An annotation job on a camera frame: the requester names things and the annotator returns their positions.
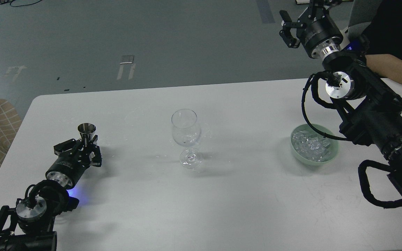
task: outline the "blue light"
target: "blue light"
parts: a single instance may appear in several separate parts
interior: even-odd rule
[[[79,206],[86,205],[88,203],[88,197],[86,196],[82,188],[74,187],[67,192],[69,193],[69,196],[80,200]]]

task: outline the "glass base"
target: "glass base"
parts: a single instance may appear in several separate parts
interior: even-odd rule
[[[203,161],[202,153],[196,148],[187,148],[179,156],[181,164],[188,168],[193,169],[201,164]]]

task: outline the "metal jigger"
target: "metal jigger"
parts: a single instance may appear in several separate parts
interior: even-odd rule
[[[80,133],[80,137],[82,137],[83,143],[85,144],[85,146],[87,146],[92,137],[94,137],[96,126],[91,123],[83,123],[77,127],[77,130]]]

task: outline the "gray floor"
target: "gray floor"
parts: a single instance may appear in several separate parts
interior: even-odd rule
[[[303,48],[287,48],[278,35],[278,11],[297,18],[306,5],[269,0],[275,22],[263,23],[260,2],[0,5],[0,98],[24,117],[32,100],[45,94],[306,78],[322,70],[319,60],[309,59]],[[331,10],[340,29],[348,24],[351,6],[344,2]],[[135,55],[135,70],[131,76],[126,65],[117,80],[121,56],[128,54]]]

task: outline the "green bowl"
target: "green bowl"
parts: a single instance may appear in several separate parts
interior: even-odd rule
[[[319,125],[319,124],[313,124],[314,127],[316,127],[317,129],[321,130],[324,133],[328,133],[329,135],[333,135],[333,133],[328,130],[327,128]],[[294,155],[294,157],[296,159],[298,159],[300,162],[302,162],[303,164],[309,165],[309,166],[321,166],[323,164],[326,164],[330,161],[332,161],[333,159],[336,158],[337,154],[338,154],[338,150],[339,150],[339,144],[337,140],[333,140],[333,139],[329,139],[330,140],[330,147],[328,148],[328,150],[331,152],[330,155],[330,159],[327,161],[323,161],[323,162],[316,162],[316,161],[312,161],[309,159],[306,159],[305,157],[303,157],[302,155],[300,155],[295,149],[294,146],[292,145],[292,134],[294,132],[300,131],[300,130],[306,130],[308,132],[314,132],[313,129],[311,129],[311,127],[308,124],[302,124],[299,125],[298,127],[296,127],[294,130],[292,130],[291,132],[291,137],[289,138],[289,141],[291,143],[291,151],[292,151],[292,155]]]

